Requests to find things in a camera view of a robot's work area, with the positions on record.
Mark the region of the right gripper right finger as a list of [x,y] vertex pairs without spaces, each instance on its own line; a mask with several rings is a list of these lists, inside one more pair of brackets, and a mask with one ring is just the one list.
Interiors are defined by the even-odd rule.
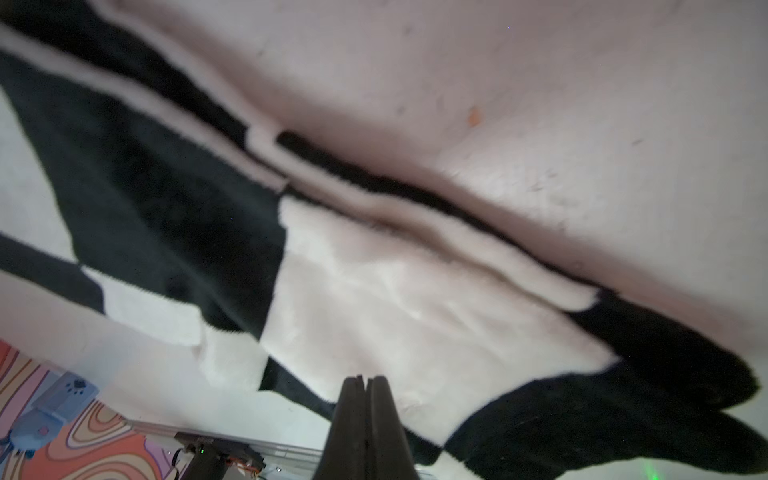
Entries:
[[388,380],[367,380],[365,397],[365,478],[419,480]]

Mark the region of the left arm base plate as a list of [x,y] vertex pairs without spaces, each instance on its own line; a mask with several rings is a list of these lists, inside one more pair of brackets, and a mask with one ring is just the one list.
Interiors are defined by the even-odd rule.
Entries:
[[220,480],[235,467],[258,478],[266,468],[264,457],[250,444],[230,439],[179,432],[174,439],[192,459],[181,473],[181,480]]

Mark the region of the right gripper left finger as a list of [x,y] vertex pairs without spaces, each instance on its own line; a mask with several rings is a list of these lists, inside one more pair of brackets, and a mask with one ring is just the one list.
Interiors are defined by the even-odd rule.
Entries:
[[366,478],[366,391],[361,376],[344,380],[314,480]]

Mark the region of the black white checkered pillowcase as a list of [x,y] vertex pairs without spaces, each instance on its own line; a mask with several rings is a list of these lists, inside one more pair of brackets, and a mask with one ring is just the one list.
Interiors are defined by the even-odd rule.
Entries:
[[438,194],[278,127],[122,1],[5,1],[1,267],[167,343],[210,383],[331,418],[388,379],[413,460],[555,479],[662,459],[767,470],[750,367]]

